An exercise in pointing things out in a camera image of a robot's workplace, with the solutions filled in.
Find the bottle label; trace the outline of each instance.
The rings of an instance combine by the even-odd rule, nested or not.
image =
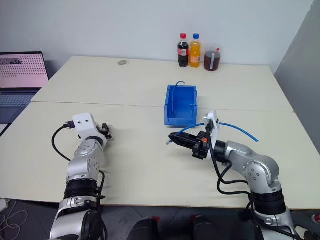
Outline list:
[[[178,55],[180,56],[188,56],[189,55],[189,49],[180,49],[178,48]]]
[[[200,56],[190,56],[190,63],[200,63]]]

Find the floor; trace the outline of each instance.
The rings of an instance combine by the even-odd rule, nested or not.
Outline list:
[[[9,207],[0,213],[8,214],[12,210],[15,201],[9,202]],[[9,224],[21,224],[26,218],[25,212],[28,212],[26,222],[21,226],[17,240],[49,239],[52,223],[57,213],[57,205],[43,206],[43,203],[30,203],[17,201],[8,220]],[[253,240],[254,229],[250,222],[242,222],[239,219],[239,213],[242,209],[227,208],[202,208],[202,207],[147,207],[147,206],[104,206],[103,220],[108,229],[109,240],[126,240],[129,232],[139,220],[143,218],[158,217],[158,229],[160,239],[166,240],[190,240],[190,220],[194,215],[203,215],[208,217],[220,231],[222,240]],[[310,231],[320,235],[320,225],[311,221],[311,215],[315,211],[293,211],[292,218],[295,224],[304,226]],[[12,240],[18,233],[17,228],[1,229],[4,217],[0,216],[0,237],[5,240]]]

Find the blue plastic bin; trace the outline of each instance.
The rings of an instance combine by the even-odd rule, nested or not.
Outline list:
[[[168,85],[164,105],[164,124],[189,126],[197,123],[197,87]]]

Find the white wall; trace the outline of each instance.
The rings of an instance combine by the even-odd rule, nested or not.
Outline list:
[[[313,0],[0,0],[0,52],[176,60],[180,32],[275,72]]]

